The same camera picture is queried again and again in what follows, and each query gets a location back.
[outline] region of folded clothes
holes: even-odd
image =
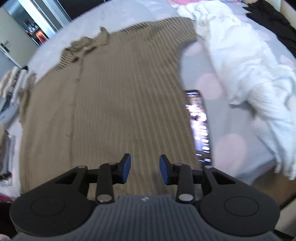
[[[258,0],[248,7],[247,17],[274,32],[287,49],[296,57],[296,30],[280,12],[265,0]]]
[[[15,74],[11,78],[11,81],[9,80],[7,86],[4,89],[3,95],[5,98],[5,103],[2,110],[0,111],[0,115],[3,114],[10,107],[10,100],[14,92],[16,83],[19,80],[19,74],[20,74],[20,70],[17,68]]]
[[[2,78],[0,84],[0,114],[9,106],[10,93],[19,75],[19,68],[13,67],[12,71],[8,71]]]
[[[35,81],[35,74],[31,73],[27,76],[27,71],[24,69],[21,70],[15,87],[10,91],[9,98],[7,98],[6,104],[0,113],[0,123],[5,126],[9,124],[19,109],[20,96],[23,96],[23,92],[26,91],[27,83],[31,83],[32,81]]]
[[[182,17],[194,20],[205,40],[213,67],[223,83],[229,104],[248,101],[256,111],[256,134],[271,150],[290,179],[296,177],[296,77],[278,64],[271,49],[250,24],[241,22],[220,1],[179,6]]]

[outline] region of smartphone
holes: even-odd
[[[210,132],[204,100],[200,91],[185,91],[185,104],[190,118],[196,155],[204,165],[211,164]]]

